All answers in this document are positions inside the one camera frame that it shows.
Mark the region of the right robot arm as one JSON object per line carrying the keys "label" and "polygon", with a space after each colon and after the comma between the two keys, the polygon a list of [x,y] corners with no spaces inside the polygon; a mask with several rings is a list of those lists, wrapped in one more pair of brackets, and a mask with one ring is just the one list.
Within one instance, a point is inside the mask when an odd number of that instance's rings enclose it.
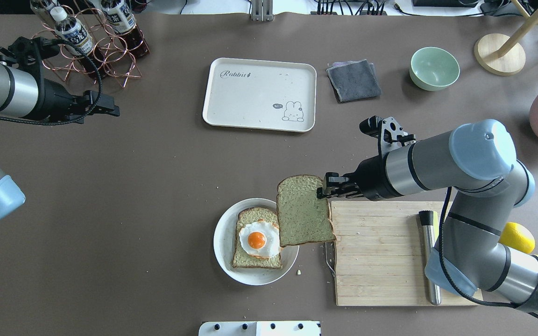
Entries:
{"label": "right robot arm", "polygon": [[485,119],[421,141],[393,117],[373,116],[359,128],[378,139],[378,155],[352,173],[328,172],[317,198],[380,201],[456,189],[451,208],[442,208],[427,278],[474,303],[538,319],[538,255],[499,241],[511,210],[535,191],[534,178],[517,159],[504,125]]}

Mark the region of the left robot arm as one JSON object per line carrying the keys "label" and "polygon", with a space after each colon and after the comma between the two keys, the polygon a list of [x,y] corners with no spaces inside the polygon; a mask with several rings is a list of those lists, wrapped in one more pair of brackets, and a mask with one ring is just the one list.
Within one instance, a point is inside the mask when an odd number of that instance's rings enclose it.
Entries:
{"label": "left robot arm", "polygon": [[[114,99],[102,93],[98,70],[98,90],[79,95],[43,77],[42,61],[58,55],[62,44],[71,45],[61,39],[19,37],[9,47],[0,48],[0,121],[57,126],[82,123],[96,113],[120,115]],[[17,183],[0,168],[0,220],[25,200]]]}

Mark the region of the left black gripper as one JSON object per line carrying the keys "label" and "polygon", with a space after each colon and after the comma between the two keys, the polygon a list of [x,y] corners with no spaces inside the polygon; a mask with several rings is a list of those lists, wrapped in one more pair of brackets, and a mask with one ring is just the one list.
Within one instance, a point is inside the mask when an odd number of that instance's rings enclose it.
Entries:
{"label": "left black gripper", "polygon": [[79,123],[79,117],[91,114],[120,116],[114,98],[93,90],[82,95],[69,94],[60,83],[43,78],[42,61],[60,53],[65,40],[19,37],[7,48],[0,47],[0,63],[9,76],[9,92],[0,106],[0,114],[49,123]]}

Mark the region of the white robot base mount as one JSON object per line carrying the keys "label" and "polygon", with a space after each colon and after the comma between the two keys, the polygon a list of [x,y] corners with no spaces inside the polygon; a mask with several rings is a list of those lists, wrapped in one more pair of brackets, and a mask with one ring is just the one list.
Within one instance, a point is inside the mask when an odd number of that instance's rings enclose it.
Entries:
{"label": "white robot base mount", "polygon": [[320,336],[320,321],[204,322],[199,336]]}

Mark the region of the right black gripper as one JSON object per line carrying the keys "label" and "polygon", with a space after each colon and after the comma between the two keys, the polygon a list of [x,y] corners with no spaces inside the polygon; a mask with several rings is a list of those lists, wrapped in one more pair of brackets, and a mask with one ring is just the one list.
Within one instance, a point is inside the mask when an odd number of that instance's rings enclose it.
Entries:
{"label": "right black gripper", "polygon": [[359,130],[367,136],[376,138],[378,155],[363,160],[352,173],[340,176],[336,172],[327,172],[323,186],[339,187],[318,188],[318,199],[364,196],[371,201],[380,201],[402,196],[394,189],[386,174],[386,158],[391,151],[413,143],[416,136],[405,132],[393,117],[372,116],[359,124]]}

